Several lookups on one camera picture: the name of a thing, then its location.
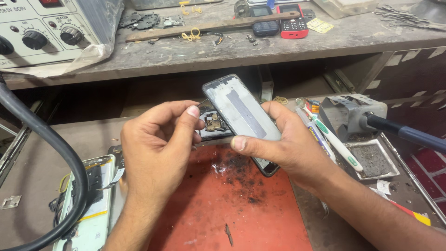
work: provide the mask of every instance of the green label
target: green label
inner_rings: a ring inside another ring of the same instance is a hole
[[[352,157],[348,157],[348,161],[350,161],[350,163],[354,166],[358,165],[358,163],[356,163],[356,161]]]
[[[319,129],[321,129],[324,133],[328,134],[328,129],[325,127],[324,124],[322,124],[319,120],[316,120],[316,124],[319,126]]]

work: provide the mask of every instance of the human hand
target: human hand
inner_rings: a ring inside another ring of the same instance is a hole
[[[232,149],[277,163],[296,185],[317,195],[318,186],[342,170],[324,153],[296,113],[275,101],[265,102],[262,107],[276,120],[282,133],[280,141],[239,135],[232,139]]]
[[[166,203],[180,185],[189,155],[204,128],[198,102],[157,105],[126,122],[121,130],[128,199]]]

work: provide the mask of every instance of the toothbrush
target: toothbrush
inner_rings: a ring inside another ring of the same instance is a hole
[[[345,147],[344,144],[334,135],[328,128],[325,127],[324,124],[316,117],[314,116],[310,110],[304,105],[304,107],[301,107],[308,113],[308,115],[311,117],[313,121],[316,122],[316,125],[319,127],[319,129],[325,134],[325,137],[330,141],[332,146],[338,150],[339,154],[348,161],[348,163],[358,172],[362,172],[363,167],[358,162],[358,160],[351,154],[351,152]]]

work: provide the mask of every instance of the black cable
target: black cable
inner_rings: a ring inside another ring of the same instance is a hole
[[[31,112],[13,93],[8,89],[0,72],[0,103],[8,109],[14,116],[19,118],[31,130],[47,141],[67,162],[73,171],[78,186],[76,187],[77,199],[74,201],[73,208],[67,216],[43,236],[17,247],[4,249],[2,251],[34,251],[40,250],[53,241],[57,240],[66,233],[79,219],[87,202],[88,178],[85,167],[68,143],[62,139],[51,127],[49,127],[41,118]]]
[[[59,213],[63,209],[62,202],[64,201],[64,197],[65,197],[65,192],[62,192],[59,194],[59,197],[57,199],[56,209],[54,210],[53,228],[55,228],[57,225],[59,225]]]

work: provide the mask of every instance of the control knob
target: control knob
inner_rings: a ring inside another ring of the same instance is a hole
[[[9,55],[14,52],[14,46],[8,39],[0,36],[0,55]]]
[[[38,31],[29,30],[22,38],[22,42],[33,50],[40,50],[48,43],[48,39],[45,35]]]
[[[81,31],[71,27],[65,27],[60,33],[60,38],[68,45],[76,45],[83,39]]]

